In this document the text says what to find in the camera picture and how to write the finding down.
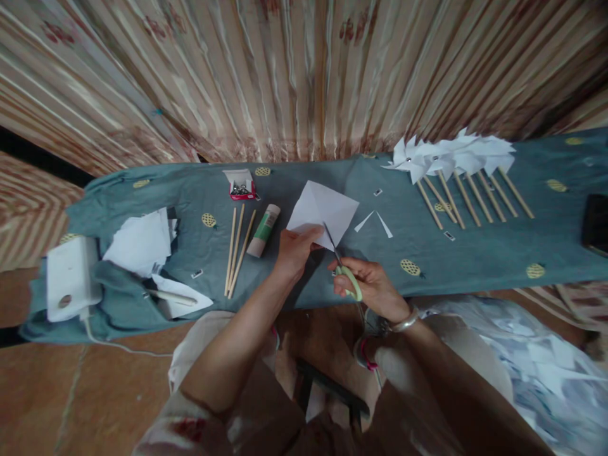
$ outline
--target red and white box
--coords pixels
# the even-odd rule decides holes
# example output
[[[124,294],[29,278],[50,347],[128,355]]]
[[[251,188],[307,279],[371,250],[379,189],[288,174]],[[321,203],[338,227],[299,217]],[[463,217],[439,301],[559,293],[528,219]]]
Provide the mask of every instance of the red and white box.
[[[226,175],[228,182],[230,182],[230,187],[228,187],[228,194],[230,195],[230,198],[232,198],[234,201],[253,200],[255,198],[255,184],[253,183],[253,177],[251,176],[251,172],[249,170],[229,170],[223,171],[223,173]],[[249,193],[233,195],[232,189],[234,188],[235,184],[237,187],[245,185],[245,188]]]

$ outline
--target striped curtain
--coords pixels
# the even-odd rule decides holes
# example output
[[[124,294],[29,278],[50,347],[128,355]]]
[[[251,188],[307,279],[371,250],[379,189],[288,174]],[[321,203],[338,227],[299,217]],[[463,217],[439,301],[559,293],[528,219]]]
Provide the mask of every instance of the striped curtain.
[[[526,139],[606,125],[580,94],[607,23],[584,0],[0,0],[0,125],[95,176]]]
[[[0,152],[0,272],[34,267],[67,229],[82,190]]]

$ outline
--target sleeve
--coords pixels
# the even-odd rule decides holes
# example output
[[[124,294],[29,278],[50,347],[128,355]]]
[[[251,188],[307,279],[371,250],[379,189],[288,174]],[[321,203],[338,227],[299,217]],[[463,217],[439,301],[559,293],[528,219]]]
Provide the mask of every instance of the sleeve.
[[[133,450],[133,456],[231,454],[232,447],[222,422],[179,390],[170,396]]]

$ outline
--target wooden stick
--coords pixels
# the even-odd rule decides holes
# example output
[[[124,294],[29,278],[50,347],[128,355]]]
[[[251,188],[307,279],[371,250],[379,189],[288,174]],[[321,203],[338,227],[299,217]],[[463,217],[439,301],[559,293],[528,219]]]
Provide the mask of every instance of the wooden stick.
[[[429,201],[429,197],[426,195],[426,192],[424,191],[424,188],[422,187],[422,184],[420,183],[420,181],[416,182],[416,184],[418,184],[418,188],[420,189],[420,193],[422,193],[422,197],[424,198],[424,201],[426,201],[426,205],[428,206],[429,211],[431,211],[431,215],[435,219],[435,223],[437,224],[437,226],[439,227],[439,229],[442,230],[443,229],[443,225],[439,221],[439,217],[437,217],[437,214],[435,214],[435,209],[433,209],[433,206],[431,206],[431,202]]]
[[[509,186],[509,188],[511,189],[511,191],[513,192],[513,194],[519,201],[519,204],[524,208],[524,211],[526,212],[526,214],[528,214],[528,217],[533,219],[534,214],[532,213],[532,211],[530,210],[530,208],[528,207],[528,205],[526,204],[524,199],[519,194],[519,191],[517,191],[517,189],[515,188],[515,185],[513,185],[513,182],[511,182],[511,179],[509,178],[507,173],[505,173],[501,167],[498,167],[498,171],[500,171],[500,173],[502,174],[502,178],[505,180],[505,182],[507,183],[507,185]]]
[[[488,198],[490,199],[490,203],[492,203],[492,206],[494,206],[494,210],[498,214],[498,218],[500,219],[501,222],[506,222],[507,219],[505,218],[505,215],[500,210],[500,206],[498,205],[498,202],[496,201],[496,198],[494,198],[494,195],[492,195],[492,191],[490,190],[490,187],[488,186],[488,183],[486,182],[486,179],[483,177],[483,173],[481,172],[481,170],[479,170],[479,172],[477,173],[477,175],[479,176],[479,180],[481,181],[481,185],[483,186],[483,188],[485,189],[486,193],[488,194]]]
[[[477,217],[477,213],[475,212],[475,208],[471,204],[471,200],[469,199],[469,195],[467,194],[467,191],[464,189],[464,186],[462,185],[462,181],[460,180],[460,176],[458,176],[458,174],[454,173],[454,179],[456,179],[456,185],[458,185],[458,188],[460,189],[460,193],[462,193],[462,197],[464,198],[464,202],[467,204],[469,212],[471,213],[471,217],[473,217],[473,220],[475,220],[475,224],[477,226],[481,226],[481,222],[479,221],[479,217]]]
[[[228,282],[232,266],[232,247],[234,246],[234,225],[236,225],[236,208],[232,213],[232,232],[230,233],[230,253],[228,253],[228,270],[226,271],[226,285],[224,286],[224,296],[228,296]]]
[[[454,214],[456,214],[456,219],[458,219],[458,224],[460,225],[460,228],[466,229],[464,226],[464,222],[462,221],[462,217],[460,216],[460,212],[458,212],[458,208],[456,207],[456,203],[454,203],[454,198],[452,196],[452,192],[450,191],[450,188],[448,187],[448,183],[443,178],[443,174],[441,173],[441,171],[437,171],[437,175],[439,176],[439,180],[441,181],[443,190],[445,191],[446,195],[448,195],[448,200],[450,200],[452,209],[454,209]]]
[[[446,211],[447,214],[450,216],[450,219],[452,220],[452,222],[458,223],[458,220],[456,220],[456,218],[452,214],[452,211],[450,210],[450,208],[448,207],[448,205],[445,203],[445,201],[443,201],[443,198],[441,197],[441,195],[439,194],[439,192],[437,191],[437,189],[435,188],[435,186],[429,180],[428,177],[424,176],[424,182],[426,182],[426,184],[429,186],[429,188],[431,189],[431,191],[435,195],[435,198],[437,198],[439,200],[440,204],[443,206],[444,211]]]
[[[473,190],[473,193],[475,194],[475,197],[477,198],[477,201],[478,201],[479,205],[481,206],[481,210],[485,214],[488,221],[490,223],[494,223],[494,220],[492,219],[492,216],[490,215],[490,211],[488,211],[488,208],[486,207],[486,203],[484,203],[481,195],[479,194],[479,190],[477,190],[477,185],[475,185],[475,182],[473,181],[473,179],[469,173],[466,173],[466,176],[467,176],[467,181],[469,181],[469,185],[471,186],[471,189]]]
[[[243,247],[241,248],[241,256],[239,257],[239,264],[236,266],[236,272],[234,273],[234,278],[232,279],[232,284],[230,285],[230,293],[228,294],[228,299],[232,299],[232,294],[234,293],[234,286],[236,285],[236,279],[239,277],[239,271],[241,270],[241,264],[243,262],[243,257],[245,255],[245,250],[247,249],[247,241],[249,240],[249,235],[251,234],[251,227],[253,226],[253,219],[255,219],[255,209],[251,214],[251,220],[249,221],[249,227],[247,228],[247,234],[245,234],[245,239],[243,239]]]
[[[243,203],[243,207],[241,207],[241,219],[239,220],[239,229],[236,234],[236,242],[234,244],[234,253],[232,255],[232,269],[230,270],[230,279],[228,280],[228,293],[230,293],[230,284],[232,283],[232,279],[234,278],[234,268],[236,266],[236,252],[239,249],[239,241],[241,239],[241,226],[243,225],[243,214],[245,213],[245,203]]]
[[[494,186],[494,188],[496,190],[498,190],[498,194],[500,195],[500,197],[502,198],[502,200],[507,205],[507,208],[509,208],[509,210],[511,211],[511,214],[513,214],[513,217],[517,217],[517,212],[515,211],[515,208],[513,207],[513,205],[511,204],[511,202],[507,198],[507,195],[502,191],[502,187],[500,186],[500,184],[498,183],[498,181],[491,174],[488,174],[488,177],[490,178],[490,182],[492,183],[492,185]]]

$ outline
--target scissor handle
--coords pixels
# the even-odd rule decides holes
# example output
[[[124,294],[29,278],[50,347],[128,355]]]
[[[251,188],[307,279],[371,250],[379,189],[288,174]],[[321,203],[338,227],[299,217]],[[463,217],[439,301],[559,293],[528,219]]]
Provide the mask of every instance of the scissor handle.
[[[346,294],[348,296],[352,296],[357,302],[361,302],[361,300],[363,299],[363,293],[361,293],[361,287],[359,286],[359,283],[357,282],[357,279],[355,278],[351,270],[346,266],[337,266],[336,272],[338,274],[344,274],[345,276],[347,276],[353,283],[353,287],[355,287],[355,294],[351,293],[350,290],[345,290]]]

